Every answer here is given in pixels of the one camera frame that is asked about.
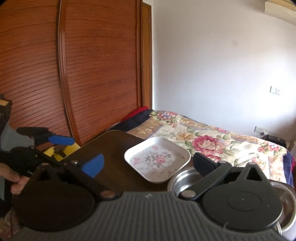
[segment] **metal bowl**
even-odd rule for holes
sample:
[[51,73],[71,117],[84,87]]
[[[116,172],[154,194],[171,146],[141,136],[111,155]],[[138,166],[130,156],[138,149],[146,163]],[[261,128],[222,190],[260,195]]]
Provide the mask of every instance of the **metal bowl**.
[[[168,191],[176,196],[202,179],[194,167],[188,167],[176,173],[168,183]],[[283,213],[279,219],[282,232],[289,230],[296,220],[296,195],[294,189],[284,183],[270,181],[283,204]]]

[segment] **table top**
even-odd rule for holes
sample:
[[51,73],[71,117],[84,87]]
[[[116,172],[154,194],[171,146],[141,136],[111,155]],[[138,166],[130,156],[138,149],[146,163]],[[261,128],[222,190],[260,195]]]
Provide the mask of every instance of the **table top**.
[[85,162],[98,154],[104,156],[104,168],[95,180],[114,192],[122,191],[166,191],[168,181],[153,184],[145,180],[124,159],[124,153],[144,139],[126,132],[113,130],[95,138],[82,148],[66,157],[63,161],[78,160]]

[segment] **human hand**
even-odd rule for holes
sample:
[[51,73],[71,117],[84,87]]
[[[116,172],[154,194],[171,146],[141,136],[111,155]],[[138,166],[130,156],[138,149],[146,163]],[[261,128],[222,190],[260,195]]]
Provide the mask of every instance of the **human hand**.
[[10,188],[10,191],[12,194],[20,194],[30,179],[25,176],[19,176],[8,165],[3,163],[0,163],[0,176],[3,176],[5,179],[15,183],[11,185],[11,188]]

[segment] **tray rim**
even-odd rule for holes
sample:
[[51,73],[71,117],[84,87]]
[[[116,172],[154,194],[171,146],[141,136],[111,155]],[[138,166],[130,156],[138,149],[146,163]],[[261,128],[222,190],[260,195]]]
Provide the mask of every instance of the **tray rim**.
[[[172,173],[172,175],[170,176],[170,177],[168,177],[166,180],[164,180],[164,181],[161,181],[161,182],[155,182],[155,181],[151,181],[151,179],[148,179],[146,176],[144,176],[141,172],[139,172],[133,165],[131,165],[130,163],[129,163],[129,161],[127,160],[127,157],[126,157],[126,154],[127,154],[127,152],[129,152],[129,151],[131,151],[131,149],[135,149],[137,146],[141,146],[141,145],[143,145],[145,142],[147,142],[147,141],[150,141],[151,139],[161,139],[161,140],[164,140],[165,142],[170,142],[171,144],[173,144],[173,145],[175,145],[175,146],[177,146],[177,148],[182,148],[186,153],[188,153],[188,155],[189,155],[189,159],[187,160],[187,161],[185,161],[184,162],[184,164],[177,170],[177,171],[175,171],[175,172],[173,172]],[[185,149],[185,148],[183,148],[183,147],[181,147],[181,146],[179,146],[179,145],[177,145],[177,144],[175,144],[175,143],[173,143],[172,141],[170,141],[170,140],[168,140],[168,139],[166,139],[166,138],[163,138],[163,137],[151,137],[151,138],[148,138],[148,139],[146,139],[146,140],[144,140],[143,142],[141,142],[141,143],[139,143],[139,144],[137,144],[137,145],[135,145],[135,146],[133,146],[133,147],[131,147],[131,148],[129,148],[128,150],[126,150],[125,151],[125,153],[124,153],[124,160],[126,161],[126,163],[128,163],[138,174],[140,174],[145,180],[147,180],[148,182],[150,182],[150,183],[154,183],[154,184],[160,184],[160,183],[164,183],[164,182],[166,182],[167,180],[170,180],[177,172],[179,172],[182,168],[184,168],[189,162],[190,162],[190,160],[191,160],[191,154],[190,154],[190,152],[187,150],[187,149]]]

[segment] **square tray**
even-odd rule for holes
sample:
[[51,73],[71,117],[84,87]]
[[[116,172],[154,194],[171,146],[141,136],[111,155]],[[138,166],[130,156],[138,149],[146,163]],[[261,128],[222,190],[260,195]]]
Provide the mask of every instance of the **square tray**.
[[152,183],[163,183],[182,169],[191,155],[188,150],[162,138],[152,137],[131,147],[124,159],[142,177]]

